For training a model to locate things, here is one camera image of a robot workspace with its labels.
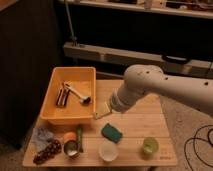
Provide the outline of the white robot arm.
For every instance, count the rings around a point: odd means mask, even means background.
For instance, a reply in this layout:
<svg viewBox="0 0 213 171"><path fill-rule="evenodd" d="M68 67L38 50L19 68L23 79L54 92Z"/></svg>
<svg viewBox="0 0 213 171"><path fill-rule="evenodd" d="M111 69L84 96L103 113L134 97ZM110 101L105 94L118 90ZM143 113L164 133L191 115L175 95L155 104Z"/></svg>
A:
<svg viewBox="0 0 213 171"><path fill-rule="evenodd" d="M157 93L213 117L213 79L172 76L155 65L132 65L123 83L94 112L100 119L113 110L125 113L149 93Z"/></svg>

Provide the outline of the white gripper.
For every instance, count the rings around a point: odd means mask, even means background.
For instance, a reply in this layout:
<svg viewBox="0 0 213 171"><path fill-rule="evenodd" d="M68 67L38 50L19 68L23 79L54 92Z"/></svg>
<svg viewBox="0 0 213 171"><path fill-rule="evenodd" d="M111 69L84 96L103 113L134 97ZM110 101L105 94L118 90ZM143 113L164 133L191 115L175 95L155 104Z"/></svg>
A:
<svg viewBox="0 0 213 171"><path fill-rule="evenodd" d="M125 113L143 96L144 92L131 91L128 88L120 87L112 93L109 103L105 101L97 106L93 116L95 119L100 119L109 115L112 112L112 109L120 113Z"/></svg>

